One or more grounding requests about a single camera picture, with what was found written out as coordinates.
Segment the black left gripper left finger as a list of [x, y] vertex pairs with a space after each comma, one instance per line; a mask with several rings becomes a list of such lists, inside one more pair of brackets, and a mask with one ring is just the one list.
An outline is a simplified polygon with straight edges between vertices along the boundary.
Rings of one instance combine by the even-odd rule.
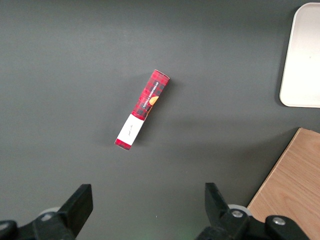
[[39, 215], [18, 226], [14, 220], [0, 222], [2, 240], [75, 240], [93, 211], [91, 184], [82, 184], [57, 210]]

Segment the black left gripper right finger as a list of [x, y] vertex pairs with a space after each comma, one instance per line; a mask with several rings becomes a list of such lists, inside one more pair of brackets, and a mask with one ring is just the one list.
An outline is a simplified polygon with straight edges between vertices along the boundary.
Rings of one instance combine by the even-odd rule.
[[197, 240], [309, 239], [289, 217], [269, 215], [261, 222], [243, 206], [230, 207], [215, 183], [205, 184], [204, 205], [210, 226], [203, 229]]

